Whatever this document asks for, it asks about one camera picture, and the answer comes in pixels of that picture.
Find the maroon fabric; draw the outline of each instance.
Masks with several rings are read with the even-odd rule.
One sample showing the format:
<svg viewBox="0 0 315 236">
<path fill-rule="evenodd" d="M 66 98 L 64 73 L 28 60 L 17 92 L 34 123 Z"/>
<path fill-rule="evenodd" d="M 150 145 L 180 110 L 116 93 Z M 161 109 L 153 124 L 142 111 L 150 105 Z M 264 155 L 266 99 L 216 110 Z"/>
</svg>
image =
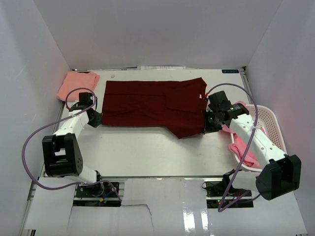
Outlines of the maroon fabric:
<svg viewBox="0 0 315 236">
<path fill-rule="evenodd" d="M 166 126 L 176 137 L 202 132 L 206 83 L 177 81 L 107 81 L 103 125 Z"/>
</svg>

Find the pink towel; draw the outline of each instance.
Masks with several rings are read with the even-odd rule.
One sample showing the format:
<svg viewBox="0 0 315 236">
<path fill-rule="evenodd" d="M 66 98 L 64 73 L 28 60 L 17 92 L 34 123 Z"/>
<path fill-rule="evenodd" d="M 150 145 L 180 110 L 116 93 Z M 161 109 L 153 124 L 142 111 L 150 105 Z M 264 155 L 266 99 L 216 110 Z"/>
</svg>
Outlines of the pink towel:
<svg viewBox="0 0 315 236">
<path fill-rule="evenodd" d="M 243 101 L 238 101 L 236 103 L 241 103 L 244 106 L 246 106 L 246 103 L 244 103 Z M 227 148 L 230 150 L 230 152 L 235 153 L 237 155 L 238 159 L 241 160 L 242 156 L 243 156 L 243 154 L 245 152 L 245 149 L 246 149 L 246 144 L 243 142 L 243 140 L 237 134 L 235 134 L 226 125 L 222 126 L 222 130 L 225 131 L 225 132 L 233 134 L 233 136 L 234 136 L 234 143 L 233 144 L 229 144 L 227 146 Z M 251 150 L 248 151 L 243 164 L 245 166 L 248 166 L 248 167 L 251 167 L 251 168 L 260 169 L 260 164 L 257 161 L 256 157 L 254 156 L 254 154 L 252 153 Z"/>
<path fill-rule="evenodd" d="M 99 75 L 95 74 L 94 72 L 90 73 L 79 73 L 76 71 L 70 71 L 67 73 L 63 81 L 63 85 L 60 87 L 57 93 L 57 99 L 61 101 L 65 101 L 65 97 L 67 94 L 76 88 L 85 87 L 91 90 L 94 90 L 97 83 L 99 81 Z M 79 93 L 80 92 L 87 92 L 84 89 L 80 89 L 74 91 L 69 97 L 69 102 L 74 102 L 75 100 L 79 100 Z"/>
</svg>

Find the white table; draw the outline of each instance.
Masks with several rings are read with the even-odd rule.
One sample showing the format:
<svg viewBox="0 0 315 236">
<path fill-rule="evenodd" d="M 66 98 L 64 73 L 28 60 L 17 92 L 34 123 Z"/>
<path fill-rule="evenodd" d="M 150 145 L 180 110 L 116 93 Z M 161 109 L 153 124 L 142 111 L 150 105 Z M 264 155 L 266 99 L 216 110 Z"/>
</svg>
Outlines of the white table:
<svg viewBox="0 0 315 236">
<path fill-rule="evenodd" d="M 220 83 L 243 86 L 240 74 L 223 74 L 221 70 L 132 70 L 95 71 L 100 75 L 95 94 L 101 112 L 106 81 L 183 81 L 202 77 L 208 91 Z M 232 103 L 248 103 L 239 88 L 222 86 Z M 88 125 L 78 143 L 83 161 L 105 177 L 218 176 L 236 167 L 227 150 L 230 136 L 223 132 L 177 139 L 164 127 L 106 127 Z"/>
</svg>

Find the white wall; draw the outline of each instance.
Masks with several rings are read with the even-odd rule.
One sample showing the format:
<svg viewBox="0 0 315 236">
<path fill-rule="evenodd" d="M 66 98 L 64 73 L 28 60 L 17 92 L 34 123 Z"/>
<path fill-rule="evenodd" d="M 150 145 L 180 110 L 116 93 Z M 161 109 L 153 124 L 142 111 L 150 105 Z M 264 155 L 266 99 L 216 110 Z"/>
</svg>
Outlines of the white wall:
<svg viewBox="0 0 315 236">
<path fill-rule="evenodd" d="M 55 95 L 69 70 L 32 0 L 0 1 L 0 235 L 16 236 L 22 224 L 31 180 L 21 149 L 36 128 L 55 121 Z M 41 139 L 27 149 L 27 163 L 38 176 L 43 163 Z"/>
<path fill-rule="evenodd" d="M 295 195 L 315 235 L 315 2 L 284 0 L 249 65 L 257 102 L 277 115 L 288 153 L 302 160 Z"/>
<path fill-rule="evenodd" d="M 282 0 L 34 0 L 72 69 L 247 65 Z"/>
</svg>

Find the white plastic basket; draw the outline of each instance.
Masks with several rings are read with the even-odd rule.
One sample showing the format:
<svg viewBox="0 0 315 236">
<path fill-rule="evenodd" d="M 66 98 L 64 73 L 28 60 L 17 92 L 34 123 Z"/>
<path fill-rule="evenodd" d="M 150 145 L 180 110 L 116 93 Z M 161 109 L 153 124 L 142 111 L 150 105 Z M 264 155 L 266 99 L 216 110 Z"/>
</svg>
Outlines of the white plastic basket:
<svg viewBox="0 0 315 236">
<path fill-rule="evenodd" d="M 246 108 L 250 112 L 253 120 L 255 119 L 255 107 L 254 105 L 248 104 Z M 284 139 L 281 134 L 281 130 L 276 118 L 276 115 L 267 107 L 258 105 L 258 127 L 263 127 L 267 137 L 281 150 L 286 152 Z M 234 136 L 231 134 L 232 143 L 234 143 Z M 234 154 L 234 159 L 238 163 L 240 160 L 237 155 Z M 261 172 L 261 169 L 251 168 L 242 164 L 242 170 L 244 171 L 253 171 L 253 172 Z"/>
</svg>

